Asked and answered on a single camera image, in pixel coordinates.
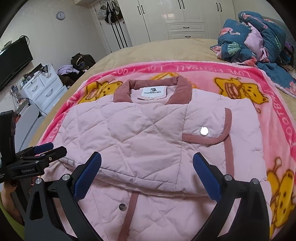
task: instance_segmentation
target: blue gripper pad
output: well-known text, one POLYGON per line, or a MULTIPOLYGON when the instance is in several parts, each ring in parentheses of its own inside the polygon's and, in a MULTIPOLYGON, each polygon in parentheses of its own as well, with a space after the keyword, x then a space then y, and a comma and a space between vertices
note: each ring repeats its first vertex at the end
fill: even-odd
POLYGON ((74 200, 78 202, 79 200, 85 198, 93 180, 95 179, 99 169, 102 165, 101 154, 95 152, 90 159, 86 162, 87 166, 77 179, 74 184, 74 200))
POLYGON ((52 150, 54 148, 54 144, 52 144, 51 142, 43 144, 41 146, 36 146, 34 148, 34 153, 37 154, 41 154, 43 152, 47 152, 49 150, 52 150))
POLYGON ((200 153, 196 153, 193 156, 193 167, 210 198, 218 202, 221 199, 221 186, 209 167, 206 165, 205 161, 206 160, 203 160, 203 156, 200 153))

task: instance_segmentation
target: snap button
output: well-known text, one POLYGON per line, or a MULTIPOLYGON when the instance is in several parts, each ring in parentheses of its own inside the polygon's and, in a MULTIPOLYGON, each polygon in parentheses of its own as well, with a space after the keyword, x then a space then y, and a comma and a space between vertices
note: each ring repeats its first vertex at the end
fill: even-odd
POLYGON ((119 209, 120 209, 121 211, 125 211, 127 208, 128 208, 128 207, 127 207, 126 204, 124 204, 124 203, 120 203, 120 204, 119 204, 119 209))
POLYGON ((207 136, 208 134, 209 134, 209 129, 207 128, 207 127, 205 127, 205 126, 203 126, 201 129, 200 129, 200 134, 202 135, 202 136, 207 136))

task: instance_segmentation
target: jacket sleeve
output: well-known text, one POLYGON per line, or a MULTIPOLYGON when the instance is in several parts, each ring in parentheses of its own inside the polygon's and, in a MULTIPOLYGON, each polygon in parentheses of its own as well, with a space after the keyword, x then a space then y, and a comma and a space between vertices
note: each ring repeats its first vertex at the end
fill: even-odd
POLYGON ((0 212, 4 214, 4 217, 7 219, 7 221, 10 223, 11 227, 14 229, 14 231, 23 239, 25 240, 25 228, 23 225, 20 225, 17 221, 15 221, 5 210, 2 200, 0 198, 0 212))

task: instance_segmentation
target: pink blanket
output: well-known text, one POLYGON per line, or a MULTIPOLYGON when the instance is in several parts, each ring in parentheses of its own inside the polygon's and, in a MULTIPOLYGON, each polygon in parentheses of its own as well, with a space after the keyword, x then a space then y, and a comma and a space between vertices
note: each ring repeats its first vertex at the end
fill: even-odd
POLYGON ((252 101, 261 125, 263 158, 268 170, 267 180, 272 188, 270 235, 274 235, 287 221, 296 203, 293 192, 296 186, 296 125, 274 83, 260 69, 215 62, 158 61, 131 64, 99 73, 85 81, 63 104, 39 145, 55 139, 72 106, 113 94, 129 79, 157 80, 178 75, 187 78, 192 88, 252 101))

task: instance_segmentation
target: black television screen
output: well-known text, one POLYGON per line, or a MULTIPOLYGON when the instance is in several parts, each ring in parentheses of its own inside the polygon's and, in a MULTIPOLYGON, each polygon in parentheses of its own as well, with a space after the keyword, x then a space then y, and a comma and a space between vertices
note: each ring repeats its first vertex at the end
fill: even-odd
POLYGON ((31 61, 26 37, 21 37, 0 53, 0 91, 31 61))

